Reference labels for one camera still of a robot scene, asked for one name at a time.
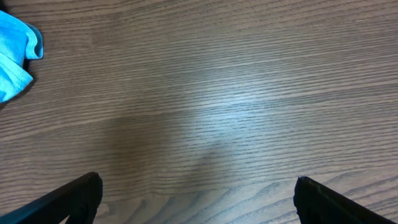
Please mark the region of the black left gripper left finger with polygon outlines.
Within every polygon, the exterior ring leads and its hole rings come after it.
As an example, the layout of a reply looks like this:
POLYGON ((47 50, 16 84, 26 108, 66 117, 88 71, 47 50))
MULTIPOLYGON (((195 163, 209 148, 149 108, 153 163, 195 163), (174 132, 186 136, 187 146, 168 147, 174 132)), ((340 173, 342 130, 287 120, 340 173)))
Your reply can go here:
POLYGON ((103 181, 89 172, 1 216, 1 224, 92 224, 103 197, 103 181))

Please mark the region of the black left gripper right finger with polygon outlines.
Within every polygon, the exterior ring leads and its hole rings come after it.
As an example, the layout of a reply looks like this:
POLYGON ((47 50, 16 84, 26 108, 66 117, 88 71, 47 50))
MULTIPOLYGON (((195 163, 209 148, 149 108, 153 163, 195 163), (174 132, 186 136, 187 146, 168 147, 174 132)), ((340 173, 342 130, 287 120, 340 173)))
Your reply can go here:
POLYGON ((303 224, 395 224, 306 176, 297 179, 294 206, 303 224))

